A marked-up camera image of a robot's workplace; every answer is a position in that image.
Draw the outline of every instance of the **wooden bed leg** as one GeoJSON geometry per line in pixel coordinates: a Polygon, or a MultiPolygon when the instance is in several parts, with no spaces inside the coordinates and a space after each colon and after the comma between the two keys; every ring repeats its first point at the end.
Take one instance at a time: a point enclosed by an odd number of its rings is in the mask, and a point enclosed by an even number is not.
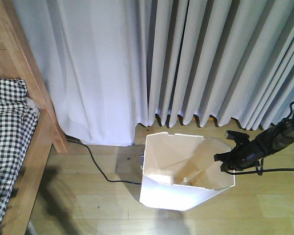
{"type": "Polygon", "coordinates": [[[58,153],[67,153],[69,148],[69,142],[57,123],[55,130],[55,136],[53,140],[53,146],[58,153]]]}

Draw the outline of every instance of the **checkered blanket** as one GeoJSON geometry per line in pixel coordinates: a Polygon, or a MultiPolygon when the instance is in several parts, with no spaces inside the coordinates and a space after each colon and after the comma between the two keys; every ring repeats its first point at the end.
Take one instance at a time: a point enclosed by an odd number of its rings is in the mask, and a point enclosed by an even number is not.
{"type": "Polygon", "coordinates": [[[37,125],[26,92],[24,81],[0,79],[0,224],[37,125]]]}

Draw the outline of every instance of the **black cable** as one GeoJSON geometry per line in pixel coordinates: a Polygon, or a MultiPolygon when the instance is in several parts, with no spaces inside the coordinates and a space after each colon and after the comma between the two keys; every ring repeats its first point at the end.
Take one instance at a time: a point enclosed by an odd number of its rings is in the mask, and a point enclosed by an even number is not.
{"type": "Polygon", "coordinates": [[[292,113],[293,113],[293,108],[292,108],[292,106],[294,105],[294,101],[293,102],[291,102],[290,103],[290,113],[289,113],[289,115],[286,117],[286,119],[289,119],[289,117],[292,115],[292,113]]]}
{"type": "MultiPolygon", "coordinates": [[[[273,171],[294,171],[294,168],[274,168],[274,169],[264,169],[262,172],[273,172],[273,171]]],[[[228,173],[230,175],[246,175],[246,174],[255,174],[258,173],[256,170],[252,171],[245,171],[245,172],[230,172],[225,171],[225,173],[228,173]]]]}
{"type": "Polygon", "coordinates": [[[118,182],[121,182],[121,183],[128,183],[128,184],[134,184],[134,185],[141,185],[141,184],[142,184],[142,183],[136,183],[136,182],[126,181],[126,180],[109,180],[108,177],[105,175],[105,173],[101,170],[101,168],[99,167],[99,165],[97,164],[97,162],[95,161],[94,156],[93,156],[93,154],[92,154],[90,148],[89,148],[87,145],[85,145],[85,144],[83,144],[83,143],[81,143],[81,142],[78,142],[78,141],[71,140],[71,139],[68,139],[68,142],[71,142],[71,143],[77,143],[77,144],[80,144],[80,145],[83,145],[84,147],[86,147],[86,148],[88,149],[88,151],[89,151],[89,153],[90,153],[90,156],[92,157],[92,160],[93,160],[93,162],[95,163],[96,167],[98,168],[98,170],[101,172],[101,174],[104,176],[104,178],[105,178],[107,181],[109,181],[109,182],[111,182],[111,183],[118,183],[118,182]]]}

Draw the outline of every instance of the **gingham bedding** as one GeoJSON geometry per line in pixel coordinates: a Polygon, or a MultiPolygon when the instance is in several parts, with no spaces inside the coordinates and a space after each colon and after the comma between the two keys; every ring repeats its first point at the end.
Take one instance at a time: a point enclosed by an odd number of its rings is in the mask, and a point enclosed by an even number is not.
{"type": "Polygon", "coordinates": [[[0,224],[37,125],[25,82],[0,79],[0,224]]]}

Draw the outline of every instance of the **power cord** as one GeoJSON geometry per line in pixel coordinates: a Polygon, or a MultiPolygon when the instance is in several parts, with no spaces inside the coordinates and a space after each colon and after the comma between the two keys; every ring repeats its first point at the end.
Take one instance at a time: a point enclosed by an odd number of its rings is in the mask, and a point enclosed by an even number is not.
{"type": "Polygon", "coordinates": [[[111,183],[120,183],[121,182],[121,183],[133,184],[133,185],[141,185],[142,184],[142,183],[136,183],[136,182],[127,181],[127,180],[109,180],[108,177],[105,175],[105,173],[101,170],[101,168],[99,167],[99,165],[97,164],[97,162],[95,161],[95,158],[93,156],[93,153],[91,152],[90,148],[87,145],[85,145],[85,144],[83,144],[83,143],[81,143],[79,141],[75,141],[75,140],[71,140],[71,139],[68,139],[68,142],[80,144],[80,145],[83,145],[84,147],[86,147],[88,149],[88,151],[90,153],[90,156],[92,157],[92,160],[95,163],[96,167],[98,168],[98,170],[101,172],[101,174],[104,176],[104,178],[107,181],[109,181],[111,183]]]}

